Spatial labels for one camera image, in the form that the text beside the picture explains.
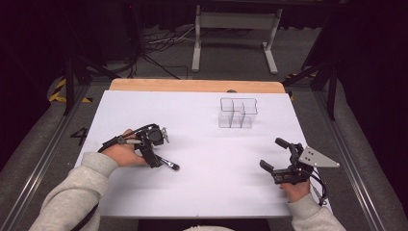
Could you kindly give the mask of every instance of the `black strap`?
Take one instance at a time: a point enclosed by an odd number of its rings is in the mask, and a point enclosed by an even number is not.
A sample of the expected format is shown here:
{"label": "black strap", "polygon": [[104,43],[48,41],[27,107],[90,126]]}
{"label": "black strap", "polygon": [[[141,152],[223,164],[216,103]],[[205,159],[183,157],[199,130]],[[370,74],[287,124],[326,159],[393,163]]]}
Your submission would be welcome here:
{"label": "black strap", "polygon": [[99,203],[93,206],[92,210],[72,229],[72,231],[79,231],[84,228],[85,225],[90,221],[90,219],[95,214],[96,209],[98,208]]}

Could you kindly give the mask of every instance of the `white tabletop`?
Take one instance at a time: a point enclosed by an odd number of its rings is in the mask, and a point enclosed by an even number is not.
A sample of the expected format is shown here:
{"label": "white tabletop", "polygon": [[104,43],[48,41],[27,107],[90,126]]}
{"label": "white tabletop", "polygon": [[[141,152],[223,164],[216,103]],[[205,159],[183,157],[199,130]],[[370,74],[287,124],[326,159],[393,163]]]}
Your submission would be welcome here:
{"label": "white tabletop", "polygon": [[[218,128],[222,97],[255,98],[252,128]],[[307,143],[286,93],[104,92],[76,166],[84,152],[156,123],[166,127],[170,143],[156,154],[178,164],[121,167],[110,177],[100,201],[102,216],[131,218],[272,218],[289,216],[287,198],[260,168],[265,160],[286,168],[290,152],[276,138]]]}

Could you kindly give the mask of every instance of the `gray sweatshirt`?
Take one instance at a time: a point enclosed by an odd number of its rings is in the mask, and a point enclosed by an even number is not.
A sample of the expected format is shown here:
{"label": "gray sweatshirt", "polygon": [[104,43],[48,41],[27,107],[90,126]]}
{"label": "gray sweatshirt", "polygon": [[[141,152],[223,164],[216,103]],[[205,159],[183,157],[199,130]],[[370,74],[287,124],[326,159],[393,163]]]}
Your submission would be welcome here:
{"label": "gray sweatshirt", "polygon": [[[62,183],[45,198],[38,218],[30,230],[71,230],[99,202],[109,186],[109,176],[118,168],[110,157],[85,153],[79,167],[71,170]],[[331,212],[320,207],[308,194],[295,203],[289,203],[295,230],[345,230]],[[98,230],[99,211],[82,230]],[[198,226],[189,231],[226,231],[222,227]]]}

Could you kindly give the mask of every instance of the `transparent organizer box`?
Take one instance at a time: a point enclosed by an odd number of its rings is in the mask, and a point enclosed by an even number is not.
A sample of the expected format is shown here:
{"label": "transparent organizer box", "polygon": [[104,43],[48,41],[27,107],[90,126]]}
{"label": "transparent organizer box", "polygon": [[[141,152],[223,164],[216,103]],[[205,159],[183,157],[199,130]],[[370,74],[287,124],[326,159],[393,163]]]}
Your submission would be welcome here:
{"label": "transparent organizer box", "polygon": [[257,114],[254,98],[221,98],[218,126],[220,128],[251,128]]}

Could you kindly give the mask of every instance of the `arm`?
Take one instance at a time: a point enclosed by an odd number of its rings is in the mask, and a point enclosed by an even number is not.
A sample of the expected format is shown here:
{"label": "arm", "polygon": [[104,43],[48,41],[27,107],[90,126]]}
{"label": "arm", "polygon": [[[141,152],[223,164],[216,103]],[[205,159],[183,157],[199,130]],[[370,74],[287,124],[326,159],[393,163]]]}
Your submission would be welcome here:
{"label": "arm", "polygon": [[[46,196],[30,230],[71,230],[102,198],[111,173],[118,167],[134,164],[145,164],[145,161],[135,154],[132,144],[116,144],[102,153],[85,153],[81,165],[71,170]],[[98,227],[99,212],[96,211],[84,230]]]}
{"label": "arm", "polygon": [[309,181],[296,185],[282,184],[280,188],[287,193],[294,230],[345,230],[326,207],[320,207],[314,200]]}

